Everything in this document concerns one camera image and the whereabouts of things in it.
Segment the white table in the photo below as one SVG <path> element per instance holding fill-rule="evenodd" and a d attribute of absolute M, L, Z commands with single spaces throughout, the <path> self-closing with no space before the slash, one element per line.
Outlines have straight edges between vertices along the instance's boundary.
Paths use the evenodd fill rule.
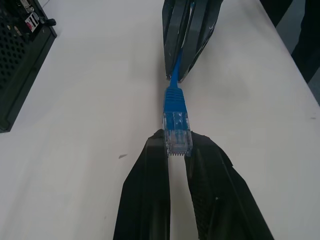
<path fill-rule="evenodd" d="M 1 240 L 112 239 L 122 184 L 161 128 L 162 5 L 45 6 L 59 37 L 0 134 Z M 319 239 L 320 108 L 257 0 L 223 2 L 181 87 L 191 129 L 224 149 L 274 238 Z M 197 239 L 184 178 L 182 158 L 171 159 L 171 239 Z"/>

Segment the white desk surface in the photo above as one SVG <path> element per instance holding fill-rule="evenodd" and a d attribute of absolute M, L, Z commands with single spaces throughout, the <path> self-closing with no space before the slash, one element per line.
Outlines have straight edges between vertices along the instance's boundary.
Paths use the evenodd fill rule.
<path fill-rule="evenodd" d="M 1 240 L 113 238 L 122 184 L 161 128 L 162 5 L 45 6 L 59 37 L 12 131 L 0 134 Z M 320 108 L 257 0 L 223 2 L 181 87 L 191 129 L 224 149 L 274 238 L 319 239 Z M 178 240 L 197 239 L 194 219 L 179 220 L 193 214 L 184 171 L 170 160 Z"/>

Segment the dark fabric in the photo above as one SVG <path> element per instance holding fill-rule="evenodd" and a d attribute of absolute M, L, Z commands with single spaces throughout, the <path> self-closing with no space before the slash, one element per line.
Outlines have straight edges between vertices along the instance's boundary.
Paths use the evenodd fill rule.
<path fill-rule="evenodd" d="M 292 0 L 260 0 L 274 26 L 277 26 Z M 320 67 L 320 0 L 305 0 L 298 44 L 292 58 L 308 83 Z"/>

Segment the ventilation grille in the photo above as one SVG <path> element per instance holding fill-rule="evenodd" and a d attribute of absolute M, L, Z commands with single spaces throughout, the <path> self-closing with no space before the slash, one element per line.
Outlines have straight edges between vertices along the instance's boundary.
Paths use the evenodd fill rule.
<path fill-rule="evenodd" d="M 20 34 L 13 17 L 0 5 L 0 97 L 10 85 L 26 53 L 26 44 Z"/>

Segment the blue ethernet cable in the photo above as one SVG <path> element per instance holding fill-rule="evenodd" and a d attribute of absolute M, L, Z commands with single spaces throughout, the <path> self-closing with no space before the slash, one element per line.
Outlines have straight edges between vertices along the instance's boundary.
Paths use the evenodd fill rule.
<path fill-rule="evenodd" d="M 184 93 L 178 87 L 180 62 L 181 53 L 174 66 L 170 86 L 164 93 L 162 127 L 167 154 L 190 156 L 193 144 L 187 107 Z"/>

